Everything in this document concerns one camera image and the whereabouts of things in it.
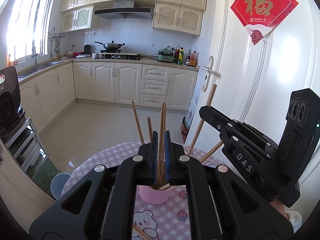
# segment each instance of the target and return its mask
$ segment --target pink cup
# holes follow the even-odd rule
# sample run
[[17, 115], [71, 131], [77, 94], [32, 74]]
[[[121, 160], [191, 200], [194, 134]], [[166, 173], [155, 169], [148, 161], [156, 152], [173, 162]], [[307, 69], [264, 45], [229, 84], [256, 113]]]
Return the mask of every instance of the pink cup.
[[165, 189], [165, 190], [157, 190], [153, 189], [149, 186], [141, 186], [139, 185], [140, 196], [141, 198], [152, 205], [159, 205], [163, 202], [166, 202], [171, 193], [173, 192], [174, 186]]

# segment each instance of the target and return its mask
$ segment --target tile floor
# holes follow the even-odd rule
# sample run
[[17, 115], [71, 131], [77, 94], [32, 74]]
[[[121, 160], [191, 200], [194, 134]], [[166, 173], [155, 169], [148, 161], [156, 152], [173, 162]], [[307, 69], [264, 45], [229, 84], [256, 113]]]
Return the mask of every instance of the tile floor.
[[[138, 110], [144, 140], [149, 140], [147, 117], [159, 132], [160, 112]], [[183, 143], [180, 127], [185, 115], [167, 113], [171, 141]], [[87, 159], [114, 145], [140, 141], [130, 108], [75, 103], [42, 135], [49, 158], [62, 172], [72, 173]]]

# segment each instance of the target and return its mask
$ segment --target sink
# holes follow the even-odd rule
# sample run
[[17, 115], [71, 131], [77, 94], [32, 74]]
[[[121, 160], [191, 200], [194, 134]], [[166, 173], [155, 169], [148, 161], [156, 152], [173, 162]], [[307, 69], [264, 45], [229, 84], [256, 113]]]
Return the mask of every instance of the sink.
[[36, 73], [36, 72], [38, 72], [38, 71], [40, 71], [40, 70], [43, 70], [43, 69], [45, 69], [45, 68], [48, 68], [48, 67], [50, 67], [50, 66], [57, 65], [57, 64], [59, 64], [59, 63], [62, 63], [62, 61], [49, 62], [49, 63], [47, 63], [47, 64], [40, 65], [40, 66], [38, 66], [37, 68], [32, 68], [32, 69], [30, 69], [30, 70], [27, 70], [27, 71], [21, 73], [20, 75], [18, 75], [18, 78], [23, 78], [23, 77], [30, 76], [30, 75], [33, 74], [33, 73]]

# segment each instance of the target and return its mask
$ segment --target table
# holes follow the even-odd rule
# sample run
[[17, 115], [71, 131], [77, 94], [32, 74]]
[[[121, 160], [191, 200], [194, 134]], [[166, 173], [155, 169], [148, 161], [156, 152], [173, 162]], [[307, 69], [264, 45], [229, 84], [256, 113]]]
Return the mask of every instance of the table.
[[[76, 168], [71, 177], [66, 182], [62, 190], [62, 195], [75, 185], [85, 174], [98, 164], [103, 164], [107, 168], [120, 165], [125, 159], [138, 153], [141, 142], [123, 143], [103, 150]], [[193, 149], [191, 155], [200, 159], [206, 152]], [[216, 167], [223, 164], [220, 160], [211, 156], [206, 162], [206, 166]], [[142, 229], [151, 239], [177, 239], [190, 240], [190, 221], [188, 211], [188, 200], [185, 186], [175, 186], [168, 200], [160, 205], [146, 203], [140, 197], [137, 187], [133, 223]], [[142, 236], [133, 230], [132, 240], [142, 240]]]

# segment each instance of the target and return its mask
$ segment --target cabinet handle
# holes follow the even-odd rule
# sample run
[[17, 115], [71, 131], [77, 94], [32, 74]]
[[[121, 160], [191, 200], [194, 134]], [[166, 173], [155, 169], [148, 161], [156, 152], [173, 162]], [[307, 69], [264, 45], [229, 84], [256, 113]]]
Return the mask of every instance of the cabinet handle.
[[36, 92], [36, 97], [38, 96], [37, 94], [37, 89], [36, 89], [36, 85], [33, 85], [33, 87], [35, 88], [35, 92]]

